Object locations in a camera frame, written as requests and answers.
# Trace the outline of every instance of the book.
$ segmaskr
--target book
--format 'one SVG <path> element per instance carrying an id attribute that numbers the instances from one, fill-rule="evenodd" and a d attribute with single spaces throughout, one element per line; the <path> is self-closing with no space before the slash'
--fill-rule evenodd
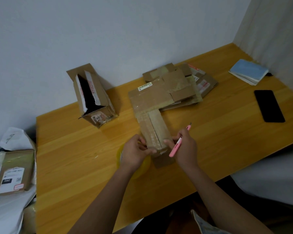
<path id="1" fill-rule="evenodd" d="M 240 59 L 229 70 L 229 73 L 249 83 L 250 85 L 257 85 L 258 82 L 260 82 L 268 73 L 268 71 L 269 70 L 266 67 Z"/>

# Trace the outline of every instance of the right arm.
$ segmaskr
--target right arm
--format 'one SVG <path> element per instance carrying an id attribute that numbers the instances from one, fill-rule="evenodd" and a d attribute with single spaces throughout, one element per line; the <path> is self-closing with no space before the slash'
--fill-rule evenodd
<path id="1" fill-rule="evenodd" d="M 177 140 L 182 136 L 182 143 L 176 153 L 176 161 L 192 181 L 206 208 L 218 228 L 232 234 L 272 234 L 272 232 L 246 209 L 235 202 L 198 166 L 196 142 L 187 129 L 182 129 Z M 165 140 L 170 148 L 175 144 Z"/>

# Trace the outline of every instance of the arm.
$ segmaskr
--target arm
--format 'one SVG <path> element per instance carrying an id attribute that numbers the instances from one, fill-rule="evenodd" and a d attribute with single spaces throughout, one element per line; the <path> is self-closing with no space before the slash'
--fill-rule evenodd
<path id="1" fill-rule="evenodd" d="M 182 144 L 176 153 L 176 161 L 192 181 L 218 228 L 232 234 L 272 234 L 257 218 L 235 202 L 218 187 L 197 164 L 196 142 L 187 129 L 182 129 L 174 140 L 182 136 Z M 164 143 L 173 148 L 172 141 Z"/>
<path id="2" fill-rule="evenodd" d="M 121 201 L 130 178 L 147 155 L 156 153 L 156 150 L 147 149 L 144 144 L 145 140 L 137 134 L 125 143 L 119 169 L 68 234 L 113 232 Z"/>

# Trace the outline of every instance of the pink utility knife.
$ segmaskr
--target pink utility knife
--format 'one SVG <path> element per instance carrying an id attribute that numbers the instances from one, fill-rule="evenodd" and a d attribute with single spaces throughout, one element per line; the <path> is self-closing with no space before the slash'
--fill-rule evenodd
<path id="1" fill-rule="evenodd" d="M 187 130 L 190 130 L 191 128 L 191 124 L 187 126 Z M 175 153 L 177 152 L 177 150 L 179 149 L 180 145 L 181 145 L 181 141 L 182 141 L 182 137 L 179 138 L 179 140 L 177 141 L 177 143 L 175 144 L 174 148 L 172 149 L 172 151 L 169 154 L 169 157 L 173 157 L 175 155 Z"/>

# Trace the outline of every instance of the forearm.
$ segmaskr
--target forearm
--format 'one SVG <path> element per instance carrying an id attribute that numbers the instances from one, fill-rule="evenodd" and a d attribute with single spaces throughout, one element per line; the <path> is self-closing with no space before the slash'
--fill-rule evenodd
<path id="1" fill-rule="evenodd" d="M 264 224 L 219 188 L 202 169 L 184 169 L 218 228 L 232 234 L 272 233 Z"/>
<path id="2" fill-rule="evenodd" d="M 119 168 L 68 234 L 112 233 L 132 175 L 129 170 Z"/>

